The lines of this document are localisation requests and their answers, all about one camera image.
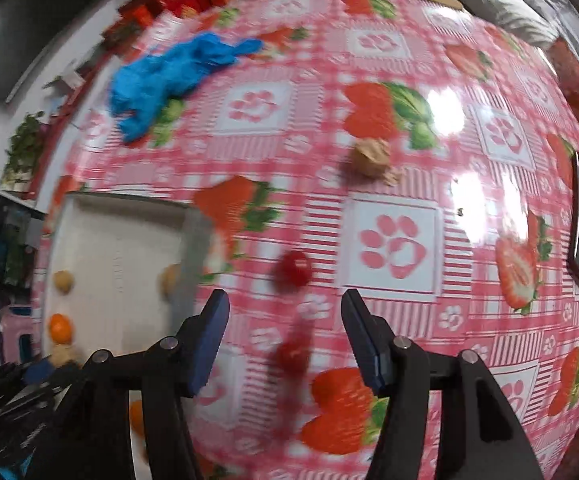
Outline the dark glass cabinet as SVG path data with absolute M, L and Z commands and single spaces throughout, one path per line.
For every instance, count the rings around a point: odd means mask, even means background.
M 0 308 L 30 304 L 45 214 L 0 195 Z

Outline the cracked walnut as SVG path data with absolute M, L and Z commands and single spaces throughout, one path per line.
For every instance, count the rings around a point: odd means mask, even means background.
M 367 180 L 396 185 L 401 172 L 391 163 L 390 144 L 385 139 L 364 138 L 355 141 L 349 156 L 354 174 Z

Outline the green potted plant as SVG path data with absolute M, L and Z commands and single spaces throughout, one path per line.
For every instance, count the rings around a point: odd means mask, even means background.
M 9 139 L 7 160 L 0 188 L 12 194 L 24 194 L 30 188 L 44 151 L 48 125 L 42 110 L 28 113 Z

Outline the cherry tomato pair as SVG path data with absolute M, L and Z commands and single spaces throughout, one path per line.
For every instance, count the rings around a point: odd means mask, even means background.
M 311 282 L 312 276 L 312 261 L 299 249 L 284 252 L 272 273 L 274 286 L 279 292 L 297 292 Z
M 275 350 L 273 364 L 291 379 L 306 375 L 311 359 L 310 344 L 304 340 L 286 340 Z

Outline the pink strawberry tablecloth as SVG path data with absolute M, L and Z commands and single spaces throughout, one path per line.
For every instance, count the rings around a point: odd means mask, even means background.
M 204 469 L 247 479 L 354 479 L 370 465 L 382 401 L 345 439 L 310 386 L 355 366 L 340 298 L 421 347 L 475 351 L 552 478 L 579 428 L 579 288 L 567 270 L 579 124 L 536 47 L 421 0 L 244 0 L 198 18 L 165 13 L 131 60 L 200 32 L 263 41 L 123 143 L 93 107 L 53 197 L 36 265 L 43 309 L 60 204 L 71 191 L 193 204 L 216 222 L 200 298 L 230 296 L 221 351 L 192 422 Z M 354 174 L 356 140 L 385 139 L 396 185 Z M 279 292 L 288 250 L 311 282 Z M 274 364 L 310 344 L 306 375 Z

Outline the white shallow tray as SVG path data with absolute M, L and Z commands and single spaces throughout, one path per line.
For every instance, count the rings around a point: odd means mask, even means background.
M 131 479 L 135 455 L 129 401 L 143 402 L 146 456 L 156 479 L 197 479 L 200 468 L 175 385 L 176 334 L 199 314 L 197 289 L 211 220 L 198 209 L 153 198 L 74 192 L 52 241 L 50 272 L 70 271 L 71 292 L 47 284 L 46 314 L 70 318 L 78 356 L 90 364 L 90 477 Z M 180 263 L 171 301 L 159 275 Z

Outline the mandarin orange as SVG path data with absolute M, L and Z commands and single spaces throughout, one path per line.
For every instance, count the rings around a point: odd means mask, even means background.
M 73 327 L 70 318 L 61 313 L 55 313 L 48 321 L 48 333 L 54 344 L 71 344 Z
M 129 417 L 131 429 L 140 437 L 145 437 L 143 403 L 142 400 L 134 400 L 129 405 Z

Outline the blue plastic gloves pile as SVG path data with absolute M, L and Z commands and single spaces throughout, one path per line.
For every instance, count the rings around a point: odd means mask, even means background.
M 202 32 L 119 68 L 111 79 L 109 110 L 120 119 L 122 141 L 142 139 L 171 99 L 187 96 L 210 75 L 262 47 L 257 38 L 228 44 L 213 32 Z

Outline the tan longan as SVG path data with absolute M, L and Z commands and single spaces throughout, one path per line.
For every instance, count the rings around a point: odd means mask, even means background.
M 53 284 L 58 292 L 67 295 L 74 285 L 74 275 L 67 270 L 60 270 L 53 274 Z
M 181 274 L 181 264 L 175 263 L 166 266 L 159 275 L 159 287 L 161 296 L 171 301 L 178 286 L 178 279 Z

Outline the pink plastic stool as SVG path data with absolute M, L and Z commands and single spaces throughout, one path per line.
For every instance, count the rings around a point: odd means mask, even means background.
M 24 364 L 32 360 L 33 334 L 32 307 L 13 304 L 1 308 L 0 335 L 6 363 Z

